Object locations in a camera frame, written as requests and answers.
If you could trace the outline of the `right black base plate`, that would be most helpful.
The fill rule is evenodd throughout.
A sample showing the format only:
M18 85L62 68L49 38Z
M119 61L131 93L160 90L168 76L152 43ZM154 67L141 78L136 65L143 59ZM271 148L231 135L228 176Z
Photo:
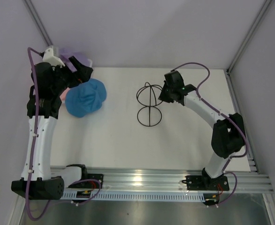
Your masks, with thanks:
M188 175L181 182L187 186L187 190L217 191L221 187L221 190L229 191L228 179L224 175L214 179L202 175Z

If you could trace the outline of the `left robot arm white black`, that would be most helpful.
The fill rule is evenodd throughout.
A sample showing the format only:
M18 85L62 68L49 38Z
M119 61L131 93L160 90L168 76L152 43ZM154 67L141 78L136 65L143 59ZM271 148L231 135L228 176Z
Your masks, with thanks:
M33 66L27 103L29 141L23 172L19 180L11 183L11 190L29 200L59 200L64 188L74 183L83 188L89 176L83 165L68 165L65 174L51 175L50 156L54 129L62 104L61 94L89 81L93 69L74 56L69 57L75 71L67 65L41 62Z

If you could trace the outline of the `white plastic basket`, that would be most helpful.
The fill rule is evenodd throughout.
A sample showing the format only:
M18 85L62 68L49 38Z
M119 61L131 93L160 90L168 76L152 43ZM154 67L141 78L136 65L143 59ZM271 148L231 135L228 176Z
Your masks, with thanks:
M92 60L91 59L87 59L87 67L92 67Z

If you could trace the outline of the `left aluminium corner post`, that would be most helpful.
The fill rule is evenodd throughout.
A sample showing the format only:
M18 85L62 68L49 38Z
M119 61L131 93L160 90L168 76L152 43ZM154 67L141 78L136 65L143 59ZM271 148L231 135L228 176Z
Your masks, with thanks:
M39 16L33 2L31 0L22 0L24 6L26 7L29 15L31 16L31 19L33 23L35 24L42 40L47 46L53 45L53 42L41 20L41 17Z

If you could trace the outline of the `pink bucket hat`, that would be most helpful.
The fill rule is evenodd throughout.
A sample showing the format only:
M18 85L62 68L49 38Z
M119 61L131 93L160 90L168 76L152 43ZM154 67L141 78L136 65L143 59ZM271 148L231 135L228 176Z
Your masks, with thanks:
M62 92L62 94L60 95L61 101L65 101L66 95L67 95L67 92L68 92L68 91L69 91L69 88L67 88L66 90L64 90L64 91Z

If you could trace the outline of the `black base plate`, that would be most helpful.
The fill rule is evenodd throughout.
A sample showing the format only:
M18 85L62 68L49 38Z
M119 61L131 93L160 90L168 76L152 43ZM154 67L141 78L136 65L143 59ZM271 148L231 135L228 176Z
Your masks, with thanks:
M187 186L187 190L217 191L221 187L221 190L229 191L228 179L224 175L214 179L202 175L188 175L181 182Z
M101 173L90 173L80 181L76 181L71 184L69 188L86 188L86 189L98 189L102 188L104 180L104 174Z

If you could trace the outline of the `black wire hat stand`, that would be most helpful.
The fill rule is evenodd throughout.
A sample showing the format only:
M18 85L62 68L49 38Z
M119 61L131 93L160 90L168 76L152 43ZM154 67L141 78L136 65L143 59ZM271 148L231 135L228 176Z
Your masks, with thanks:
M142 103L140 100L139 100L139 97L141 95L141 93L143 91L145 91L146 89L149 90L149 103ZM160 91L162 91L162 87L158 84L150 84L149 82L145 82L144 86L141 87L137 92L136 92L136 100L137 102L142 105L142 107L139 109L139 111L137 112L137 121L139 122L139 124L141 124L142 126L144 127L154 127L154 126L157 126L161 120L162 120L162 112L161 110L158 108L158 106L162 103L162 101L158 102L158 97L156 96L156 93L155 93L155 89L158 89ZM147 109L148 110L148 123L142 123L140 118L139 118L139 114L142 110L144 109ZM152 123L151 122L151 110L154 109L154 110L157 110L159 115L160 115L160 118L158 120L158 122L156 123Z

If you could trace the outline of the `purple bucket hat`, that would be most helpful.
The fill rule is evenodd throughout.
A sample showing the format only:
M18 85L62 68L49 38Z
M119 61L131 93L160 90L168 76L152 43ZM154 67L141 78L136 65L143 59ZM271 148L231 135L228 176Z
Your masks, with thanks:
M65 65L69 65L69 57L75 56L84 66L87 66L87 56L82 52L74 52L68 48L59 49L59 57Z

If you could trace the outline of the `aluminium rail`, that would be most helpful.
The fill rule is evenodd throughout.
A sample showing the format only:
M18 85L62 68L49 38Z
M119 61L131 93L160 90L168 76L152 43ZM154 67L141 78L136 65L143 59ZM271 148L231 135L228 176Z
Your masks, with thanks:
M104 175L104 190L137 192L173 192L186 191L181 183L187 175L200 175L201 171L156 170L156 169L120 169L87 167L88 173ZM268 175L254 172L235 172L237 176L236 193L272 194L274 189Z

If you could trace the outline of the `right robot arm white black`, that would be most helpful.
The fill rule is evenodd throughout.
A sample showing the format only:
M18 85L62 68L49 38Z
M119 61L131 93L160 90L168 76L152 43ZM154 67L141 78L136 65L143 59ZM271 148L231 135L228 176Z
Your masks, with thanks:
M201 184L212 189L224 175L229 161L244 146L246 137L243 118L240 114L224 114L199 97L197 88L185 85L181 74L174 70L164 75L159 100L166 103L177 102L200 116L213 130L211 146L214 151L208 165L202 170Z

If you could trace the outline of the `aluminium corner post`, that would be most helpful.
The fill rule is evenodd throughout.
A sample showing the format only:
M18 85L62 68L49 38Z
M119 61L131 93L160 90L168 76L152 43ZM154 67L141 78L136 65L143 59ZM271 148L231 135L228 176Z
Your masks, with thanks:
M243 41L241 42L237 52L235 53L234 58L232 59L229 67L227 68L227 74L230 75L238 62L240 61L241 57L243 56L246 48L250 44L252 38L254 37L255 33L257 32L258 28L262 24L264 18L266 17L268 11L270 10L274 0L265 0L263 1L262 6L260 7L257 15L255 16L253 22L251 23Z
M53 45L53 42L41 20L41 17L39 16L33 2L31 0L22 0L24 6L26 7L29 15L31 16L31 19L33 23L35 24L42 40L47 46Z

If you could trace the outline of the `blue bucket hat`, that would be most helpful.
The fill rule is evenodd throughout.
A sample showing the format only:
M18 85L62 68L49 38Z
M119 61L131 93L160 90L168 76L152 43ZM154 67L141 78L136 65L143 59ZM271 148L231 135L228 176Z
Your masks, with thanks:
M99 110L106 98L107 90L104 83L91 78L88 82L70 88L64 102L70 115L82 118Z

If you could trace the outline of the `right aluminium corner post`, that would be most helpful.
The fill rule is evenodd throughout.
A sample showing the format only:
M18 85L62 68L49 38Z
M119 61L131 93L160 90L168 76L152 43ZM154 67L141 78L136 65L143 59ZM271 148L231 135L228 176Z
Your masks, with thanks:
M260 7L257 15L255 16L253 22L251 23L243 41L241 42L237 52L235 53L234 58L232 59L229 67L227 68L227 74L230 75L238 62L240 61L241 57L243 56L246 48L250 44L252 38L254 37L255 33L257 32L258 28L262 24L264 18L266 17L268 11L270 10L274 0L265 0L263 1L262 6Z

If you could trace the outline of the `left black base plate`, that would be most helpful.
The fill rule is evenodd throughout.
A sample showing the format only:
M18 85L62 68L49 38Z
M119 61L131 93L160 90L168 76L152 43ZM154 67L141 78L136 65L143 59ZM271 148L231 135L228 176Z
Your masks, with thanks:
M102 188L104 180L104 174L101 173L90 173L80 181L76 181L71 184L69 188L86 188L86 189L98 189Z

